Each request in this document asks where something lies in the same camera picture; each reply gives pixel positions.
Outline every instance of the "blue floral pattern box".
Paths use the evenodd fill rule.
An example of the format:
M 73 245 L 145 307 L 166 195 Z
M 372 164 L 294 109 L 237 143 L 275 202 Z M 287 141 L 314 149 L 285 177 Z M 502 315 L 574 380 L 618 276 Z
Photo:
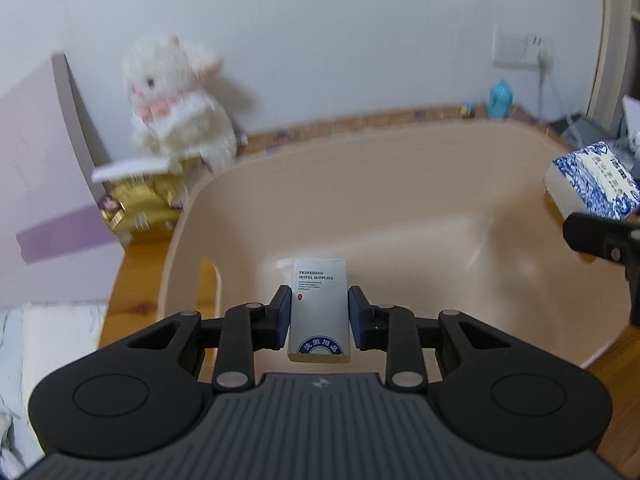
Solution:
M 543 179 L 564 218 L 588 213 L 622 220 L 640 206 L 640 188 L 603 141 L 551 163 Z

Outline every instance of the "ribbed gray panel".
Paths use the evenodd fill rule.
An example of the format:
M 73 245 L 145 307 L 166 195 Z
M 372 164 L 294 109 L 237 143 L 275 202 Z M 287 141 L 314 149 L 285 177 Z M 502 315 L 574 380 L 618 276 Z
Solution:
M 269 374 L 225 394 L 171 446 L 118 462 L 53 455 L 25 480 L 609 480 L 590 452 L 546 462 L 490 455 L 452 434 L 419 396 L 377 375 Z

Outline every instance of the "stuffed animal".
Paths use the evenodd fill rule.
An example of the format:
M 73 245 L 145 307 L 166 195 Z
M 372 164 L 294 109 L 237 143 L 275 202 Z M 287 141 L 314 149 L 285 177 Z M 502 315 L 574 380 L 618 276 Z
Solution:
M 201 86 L 221 65 L 211 51 L 177 36 L 141 41 L 127 52 L 122 69 L 133 108 L 133 140 L 143 153 L 201 156 L 212 170 L 235 158 L 231 121 Z

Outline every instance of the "blue bottle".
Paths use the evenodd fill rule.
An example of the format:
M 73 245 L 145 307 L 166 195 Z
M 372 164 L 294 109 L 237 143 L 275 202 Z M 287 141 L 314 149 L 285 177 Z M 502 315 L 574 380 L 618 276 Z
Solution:
M 486 103 L 486 114 L 490 119 L 503 119 L 509 115 L 513 103 L 513 90 L 504 79 L 491 88 Z

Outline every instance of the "purple stripe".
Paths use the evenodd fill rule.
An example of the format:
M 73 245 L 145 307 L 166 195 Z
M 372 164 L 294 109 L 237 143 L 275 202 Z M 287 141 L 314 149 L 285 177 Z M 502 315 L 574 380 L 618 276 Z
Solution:
M 22 259 L 32 264 L 112 243 L 115 238 L 95 205 L 83 207 L 15 235 Z

